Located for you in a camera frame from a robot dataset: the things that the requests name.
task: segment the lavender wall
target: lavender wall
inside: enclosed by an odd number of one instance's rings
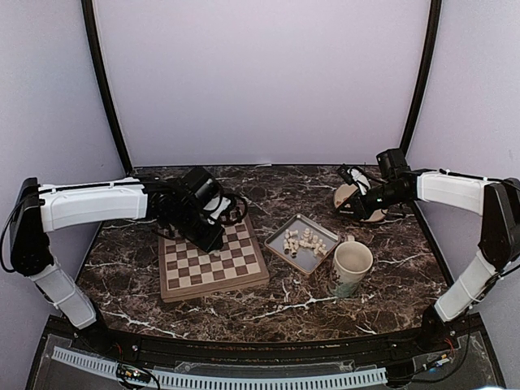
[[[2,225],[26,177],[60,184],[123,175],[79,1],[2,0],[0,69]],[[95,229],[52,235],[52,250],[70,274],[78,271]],[[0,297],[0,388],[22,389],[51,308],[31,282],[1,271]]]
[[[520,2],[444,2],[412,167],[520,177]],[[422,209],[455,276],[474,257],[480,217]],[[520,388],[520,272],[478,306],[509,387]]]
[[[96,1],[133,163],[375,163],[399,145],[429,3]]]

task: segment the brown marble surface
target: brown marble surface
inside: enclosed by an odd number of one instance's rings
[[[188,168],[143,168],[163,179]],[[231,342],[330,340],[418,327],[423,310],[446,283],[410,210],[396,208],[366,225],[333,214],[334,167],[210,167],[226,190],[249,201],[251,222],[271,280],[267,286],[216,293],[191,301],[160,298],[156,224],[107,222],[78,284],[100,306],[110,327],[154,336]],[[374,254],[374,266],[355,297],[327,292],[332,260],[306,277],[263,248],[287,219],[301,213],[342,236],[354,235]]]

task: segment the ceramic mug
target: ceramic mug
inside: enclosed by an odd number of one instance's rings
[[[351,297],[373,263],[371,250],[355,241],[353,236],[348,236],[347,241],[339,244],[334,252],[327,283],[329,292],[339,298]]]

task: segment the chessboard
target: chessboard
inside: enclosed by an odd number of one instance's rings
[[[175,240],[159,238],[161,298],[183,301],[269,282],[254,230],[246,216],[225,227],[223,248],[206,253],[175,231]]]

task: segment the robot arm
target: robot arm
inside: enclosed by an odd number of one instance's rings
[[[13,271],[27,276],[78,330],[103,328],[101,314],[60,267],[50,252],[46,233],[108,219],[157,219],[176,228],[196,246],[210,252],[223,246],[223,224],[240,222],[247,212],[223,194],[201,167],[179,179],[143,180],[128,177],[106,183],[72,186],[39,185],[26,179],[8,225]]]
[[[520,181],[489,180],[449,171],[412,171],[399,149],[387,150],[377,159],[384,183],[366,193],[359,189],[339,207],[339,213],[365,220],[376,210],[420,200],[458,207],[483,217],[474,260],[430,310],[436,320],[448,323],[480,302],[504,268],[520,255]],[[340,174],[344,176],[347,170],[342,167]],[[360,187],[357,180],[346,181]]]

